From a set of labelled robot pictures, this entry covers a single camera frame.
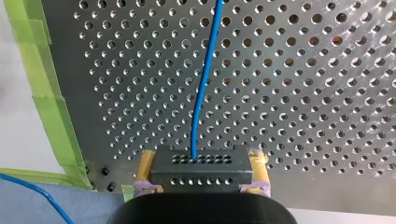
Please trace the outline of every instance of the tape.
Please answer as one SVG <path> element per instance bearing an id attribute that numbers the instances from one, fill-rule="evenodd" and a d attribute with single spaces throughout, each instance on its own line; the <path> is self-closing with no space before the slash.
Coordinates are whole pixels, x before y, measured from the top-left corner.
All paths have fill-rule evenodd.
<path id="1" fill-rule="evenodd" d="M 32 88 L 35 106 L 53 153 L 64 168 L 65 175 L 11 169 L 0 171 L 35 182 L 91 189 L 67 105 L 59 88 L 50 53 L 50 32 L 41 1 L 6 0 L 5 6 Z"/>

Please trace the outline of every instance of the hole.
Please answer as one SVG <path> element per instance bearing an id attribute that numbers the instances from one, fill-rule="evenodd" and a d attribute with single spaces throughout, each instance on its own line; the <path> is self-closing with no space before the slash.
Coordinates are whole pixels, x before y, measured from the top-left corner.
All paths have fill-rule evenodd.
<path id="1" fill-rule="evenodd" d="M 327 4 L 326 9 L 328 11 L 332 11 L 335 9 L 335 3 L 334 2 L 330 2 L 329 4 Z"/>
<path id="2" fill-rule="evenodd" d="M 313 36 L 309 39 L 309 45 L 314 47 L 319 43 L 319 38 L 317 38 L 316 36 Z"/>
<path id="3" fill-rule="evenodd" d="M 329 60 L 329 66 L 330 66 L 330 67 L 335 67 L 335 66 L 337 66 L 339 63 L 340 63 L 340 62 L 339 62 L 338 59 L 336 59 L 336 58 L 331 58 L 331 59 Z"/>
<path id="4" fill-rule="evenodd" d="M 286 45 L 288 47 L 294 46 L 296 44 L 296 39 L 294 37 L 290 37 L 288 38 L 288 40 L 286 40 Z"/>
<path id="5" fill-rule="evenodd" d="M 88 3 L 87 1 L 79 1 L 79 7 L 81 9 L 87 9 L 88 8 Z"/>
<path id="6" fill-rule="evenodd" d="M 298 16 L 297 15 L 293 14 L 293 15 L 289 16 L 289 23 L 290 24 L 295 24 L 297 22 L 298 22 Z"/>
<path id="7" fill-rule="evenodd" d="M 377 58 L 375 59 L 375 66 L 380 67 L 385 64 L 385 59 L 384 58 Z"/>
<path id="8" fill-rule="evenodd" d="M 339 23 L 342 23 L 347 20 L 347 15 L 344 13 L 340 13 L 335 17 L 335 20 L 338 21 Z"/>
<path id="9" fill-rule="evenodd" d="M 265 22 L 266 22 L 268 25 L 272 25 L 272 24 L 275 23 L 275 17 L 272 16 L 272 15 L 267 16 L 267 18 L 265 19 Z"/>
<path id="10" fill-rule="evenodd" d="M 381 39 L 379 40 L 381 45 L 384 45 L 384 46 L 390 44 L 391 41 L 392 41 L 392 38 L 390 38 L 387 35 L 382 36 Z"/>
<path id="11" fill-rule="evenodd" d="M 308 67 L 315 66 L 315 64 L 317 64 L 317 61 L 313 58 L 310 58 L 306 61 L 306 66 L 308 66 Z"/>
<path id="12" fill-rule="evenodd" d="M 143 29 L 149 28 L 149 22 L 147 20 L 141 20 L 140 27 L 142 27 Z"/>
<path id="13" fill-rule="evenodd" d="M 117 7 L 125 7 L 125 0 L 117 0 Z"/>
<path id="14" fill-rule="evenodd" d="M 274 45 L 274 39 L 273 38 L 266 38 L 264 40 L 264 46 L 269 48 L 272 47 Z"/>
<path id="15" fill-rule="evenodd" d="M 121 22 L 121 28 L 124 30 L 127 30 L 131 27 L 131 23 L 129 23 L 127 20 L 124 20 Z"/>
<path id="16" fill-rule="evenodd" d="M 184 39 L 183 41 L 181 41 L 181 47 L 183 49 L 189 49 L 191 47 L 191 42 L 188 39 Z"/>
<path id="17" fill-rule="evenodd" d="M 310 77 L 308 77 L 308 78 L 306 78 L 305 80 L 304 80 L 304 85 L 305 86 L 310 86 L 310 85 L 312 85 L 314 83 L 314 80 L 312 79 L 312 78 L 310 78 Z"/>
<path id="18" fill-rule="evenodd" d="M 320 14 L 315 14 L 315 15 L 312 17 L 312 22 L 313 22 L 314 24 L 320 23 L 321 21 L 322 21 L 322 16 L 321 16 Z"/>
<path id="19" fill-rule="evenodd" d="M 190 9 L 190 14 L 193 16 L 194 13 L 196 13 L 195 8 Z M 176 10 L 174 8 L 169 9 L 169 15 L 170 16 L 175 16 L 177 14 Z"/>
<path id="20" fill-rule="evenodd" d="M 228 18 L 228 17 L 224 17 L 222 20 L 221 20 L 221 25 L 222 26 L 229 26 L 231 24 L 231 19 L 230 18 Z"/>
<path id="21" fill-rule="evenodd" d="M 268 78 L 268 77 L 265 77 L 265 78 L 262 80 L 262 85 L 263 85 L 263 86 L 269 86 L 269 85 L 271 85 L 271 79 Z"/>
<path id="22" fill-rule="evenodd" d="M 160 26 L 161 28 L 165 29 L 169 26 L 169 22 L 166 19 L 160 20 Z"/>
<path id="23" fill-rule="evenodd" d="M 250 47 L 250 46 L 251 46 L 251 39 L 250 39 L 250 38 L 245 38 L 244 41 L 242 42 L 242 45 L 243 45 L 245 48 Z"/>
<path id="24" fill-rule="evenodd" d="M 241 7 L 235 6 L 233 7 L 233 14 L 238 14 L 241 11 Z"/>
<path id="25" fill-rule="evenodd" d="M 159 7 L 164 7 L 165 4 L 166 4 L 166 0 L 157 0 L 157 5 L 158 5 Z"/>
<path id="26" fill-rule="evenodd" d="M 335 36 L 335 37 L 332 39 L 332 43 L 333 43 L 335 46 L 341 45 L 341 44 L 343 43 L 343 38 L 342 38 L 341 36 L 337 35 L 337 36 Z"/>
<path id="27" fill-rule="evenodd" d="M 385 20 L 387 20 L 387 22 L 396 22 L 396 11 L 389 12 L 385 17 Z"/>
<path id="28" fill-rule="evenodd" d="M 245 26 L 249 26 L 249 25 L 251 25 L 251 23 L 253 23 L 253 19 L 250 16 L 246 16 L 244 18 L 243 23 L 244 23 Z"/>
<path id="29" fill-rule="evenodd" d="M 294 60 L 293 59 L 287 59 L 285 60 L 285 66 L 291 67 L 294 65 Z"/>
<path id="30" fill-rule="evenodd" d="M 99 0 L 98 1 L 98 7 L 103 9 L 107 7 L 107 2 L 105 0 Z"/>
<path id="31" fill-rule="evenodd" d="M 265 60 L 262 62 L 262 65 L 263 65 L 264 67 L 271 67 L 271 65 L 272 65 L 272 60 L 271 60 L 271 59 L 265 59 Z"/>
<path id="32" fill-rule="evenodd" d="M 311 10 L 311 4 L 305 3 L 303 4 L 303 11 L 309 11 Z"/>
<path id="33" fill-rule="evenodd" d="M 180 6 L 184 6 L 184 5 L 186 5 L 187 0 L 177 0 L 177 3 L 178 3 Z"/>
<path id="34" fill-rule="evenodd" d="M 364 12 L 361 15 L 361 22 L 366 23 L 366 22 L 370 21 L 372 17 L 373 17 L 373 15 L 370 12 Z"/>
<path id="35" fill-rule="evenodd" d="M 180 22 L 178 24 L 180 25 L 181 28 L 186 28 L 189 26 L 190 22 L 188 19 L 182 18 L 180 19 Z"/>
<path id="36" fill-rule="evenodd" d="M 285 12 L 286 10 L 288 10 L 288 6 L 286 5 L 280 5 L 279 8 L 277 9 L 280 12 Z"/>
<path id="37" fill-rule="evenodd" d="M 136 0 L 136 4 L 139 7 L 144 7 L 146 5 L 146 0 Z"/>
<path id="38" fill-rule="evenodd" d="M 227 49 L 228 47 L 231 46 L 231 40 L 230 40 L 230 39 L 223 39 L 222 42 L 221 42 L 221 45 L 222 45 L 225 49 Z"/>
<path id="39" fill-rule="evenodd" d="M 209 25 L 209 19 L 208 18 L 201 18 L 201 26 L 202 27 L 207 27 Z"/>
<path id="40" fill-rule="evenodd" d="M 263 6 L 256 6 L 256 13 L 263 13 L 263 12 L 264 12 L 264 7 Z"/>
<path id="41" fill-rule="evenodd" d="M 303 27 L 300 29 L 299 33 L 300 33 L 300 35 L 305 35 L 306 33 L 308 33 L 308 28 L 306 28 L 306 27 L 303 26 Z"/>

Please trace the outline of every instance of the black object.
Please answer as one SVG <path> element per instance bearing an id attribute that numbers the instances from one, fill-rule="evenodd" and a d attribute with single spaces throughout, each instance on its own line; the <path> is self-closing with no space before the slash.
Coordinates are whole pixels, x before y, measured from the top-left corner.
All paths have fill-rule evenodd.
<path id="1" fill-rule="evenodd" d="M 295 224 L 276 201 L 246 193 L 159 193 L 137 197 L 120 207 L 110 224 L 262 223 Z"/>
<path id="2" fill-rule="evenodd" d="M 108 168 L 103 168 L 102 169 L 102 175 L 108 175 L 108 174 L 110 174 L 110 170 L 108 169 Z"/>
<path id="3" fill-rule="evenodd" d="M 240 184 L 250 184 L 253 170 L 248 151 L 243 146 L 233 149 L 205 149 L 193 160 L 186 150 L 157 149 L 152 167 L 152 184 L 162 185 L 166 192 L 239 192 Z"/>

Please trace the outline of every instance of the screw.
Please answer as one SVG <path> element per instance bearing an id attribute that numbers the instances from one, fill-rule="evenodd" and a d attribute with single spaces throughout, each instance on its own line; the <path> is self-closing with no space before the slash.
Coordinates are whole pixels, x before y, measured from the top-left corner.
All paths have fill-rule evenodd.
<path id="1" fill-rule="evenodd" d="M 113 192 L 115 188 L 116 188 L 116 183 L 114 183 L 114 182 L 110 182 L 110 184 L 108 184 L 108 186 L 107 186 L 107 190 L 109 192 Z"/>
<path id="2" fill-rule="evenodd" d="M 110 170 L 108 169 L 108 168 L 103 168 L 102 169 L 102 175 L 108 175 L 108 174 L 110 174 Z"/>

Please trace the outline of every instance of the metal panel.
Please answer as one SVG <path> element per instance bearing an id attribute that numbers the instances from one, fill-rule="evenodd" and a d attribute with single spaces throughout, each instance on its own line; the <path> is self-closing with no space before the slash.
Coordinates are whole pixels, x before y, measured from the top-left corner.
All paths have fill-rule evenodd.
<path id="1" fill-rule="evenodd" d="M 132 184 L 139 150 L 188 149 L 214 1 L 43 5 L 98 190 Z M 224 0 L 198 146 L 263 149 L 286 206 L 396 215 L 395 7 Z"/>

